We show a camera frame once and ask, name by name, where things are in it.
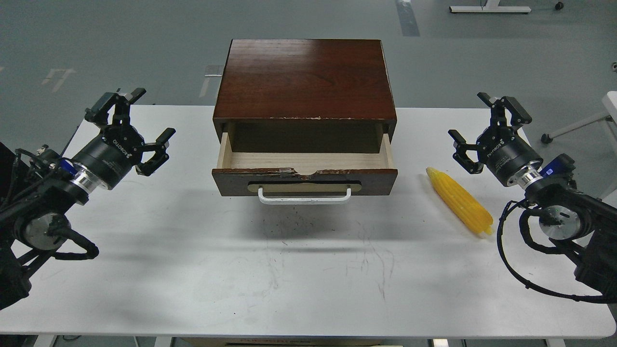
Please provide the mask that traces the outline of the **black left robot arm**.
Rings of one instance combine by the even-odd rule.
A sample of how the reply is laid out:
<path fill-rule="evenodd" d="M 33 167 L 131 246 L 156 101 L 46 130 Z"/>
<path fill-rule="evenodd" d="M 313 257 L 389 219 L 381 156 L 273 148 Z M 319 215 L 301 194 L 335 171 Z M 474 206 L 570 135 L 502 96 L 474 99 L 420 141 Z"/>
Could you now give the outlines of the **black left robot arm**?
<path fill-rule="evenodd" d="M 71 228 L 66 212 L 83 206 L 102 187 L 111 190 L 136 169 L 150 176 L 168 160 L 167 128 L 153 143 L 130 123 L 130 109 L 146 90 L 104 93 L 84 112 L 100 132 L 68 159 L 43 145 L 37 152 L 11 151 L 1 145 L 0 305 L 5 309 L 26 298 L 29 279 L 51 258 L 95 259 L 94 242 Z"/>

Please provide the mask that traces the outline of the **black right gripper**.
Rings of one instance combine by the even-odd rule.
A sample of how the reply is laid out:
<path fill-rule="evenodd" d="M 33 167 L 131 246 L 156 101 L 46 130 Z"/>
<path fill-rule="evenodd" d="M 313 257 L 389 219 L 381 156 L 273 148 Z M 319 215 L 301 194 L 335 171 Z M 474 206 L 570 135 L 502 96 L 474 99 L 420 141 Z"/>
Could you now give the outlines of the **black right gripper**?
<path fill-rule="evenodd" d="M 540 155 L 513 130 L 530 124 L 533 119 L 515 97 L 495 98 L 483 92 L 477 97 L 491 108 L 490 125 L 477 138 L 477 144 L 468 144 L 457 130 L 449 130 L 454 140 L 453 159 L 470 174 L 480 174 L 485 164 L 500 184 L 513 186 L 510 178 L 522 167 L 530 165 L 538 169 L 543 163 Z M 479 161 L 473 161 L 468 151 L 478 152 Z"/>

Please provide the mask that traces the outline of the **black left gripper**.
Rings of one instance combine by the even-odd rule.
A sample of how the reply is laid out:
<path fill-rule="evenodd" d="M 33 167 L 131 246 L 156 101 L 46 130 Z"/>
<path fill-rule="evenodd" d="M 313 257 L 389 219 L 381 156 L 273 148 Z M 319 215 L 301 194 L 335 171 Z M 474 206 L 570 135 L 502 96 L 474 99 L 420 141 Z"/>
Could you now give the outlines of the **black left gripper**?
<path fill-rule="evenodd" d="M 84 120 L 103 129 L 72 160 L 97 176 L 107 190 L 116 187 L 133 166 L 138 175 L 151 176 L 169 158 L 168 141 L 176 129 L 166 128 L 154 143 L 145 144 L 145 139 L 130 125 L 130 107 L 146 92 L 145 88 L 136 88 L 130 93 L 104 93 L 92 108 L 84 111 Z M 154 154 L 140 162 L 143 152 Z"/>

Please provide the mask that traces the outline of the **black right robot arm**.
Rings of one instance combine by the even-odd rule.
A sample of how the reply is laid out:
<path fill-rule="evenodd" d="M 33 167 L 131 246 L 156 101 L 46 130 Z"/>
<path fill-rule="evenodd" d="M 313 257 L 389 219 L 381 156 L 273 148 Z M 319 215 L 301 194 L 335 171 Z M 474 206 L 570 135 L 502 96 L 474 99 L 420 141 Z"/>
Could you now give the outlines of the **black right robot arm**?
<path fill-rule="evenodd" d="M 617 297 L 617 211 L 600 199 L 577 189 L 573 178 L 574 160 L 560 154 L 544 165 L 541 156 L 522 139 L 518 129 L 533 120 L 511 96 L 490 97 L 478 93 L 491 109 L 489 127 L 469 144 L 456 130 L 449 130 L 456 149 L 453 154 L 470 174 L 489 169 L 505 187 L 520 186 L 524 200 L 511 201 L 503 209 L 496 231 L 496 243 L 507 270 L 526 288 L 577 302 L 614 304 Z M 566 255 L 576 266 L 577 281 L 599 295 L 561 294 L 538 286 L 518 274 L 505 257 L 503 225 L 509 214 L 522 208 L 519 228 L 523 241 L 544 254 Z"/>

